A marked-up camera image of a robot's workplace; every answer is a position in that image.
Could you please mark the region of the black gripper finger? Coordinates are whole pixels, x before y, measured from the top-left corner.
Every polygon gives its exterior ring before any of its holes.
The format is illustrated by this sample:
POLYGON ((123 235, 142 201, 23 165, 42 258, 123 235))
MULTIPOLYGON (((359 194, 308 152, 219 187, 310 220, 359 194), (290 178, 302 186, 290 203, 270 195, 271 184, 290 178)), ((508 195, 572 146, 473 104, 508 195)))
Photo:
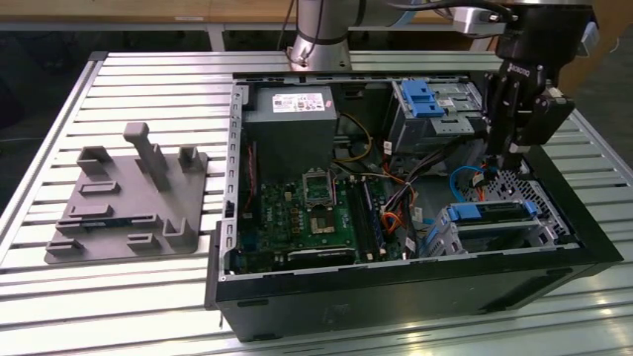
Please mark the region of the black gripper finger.
POLYGON ((485 91, 488 137, 485 163, 491 170, 517 173, 533 142, 527 132, 528 113, 520 101, 523 79, 507 71, 489 74, 485 91))
POLYGON ((520 111, 515 135, 509 144, 511 154, 529 151, 535 145, 544 145, 563 122, 572 114, 576 104, 557 88, 548 88, 533 101, 531 111, 520 111))

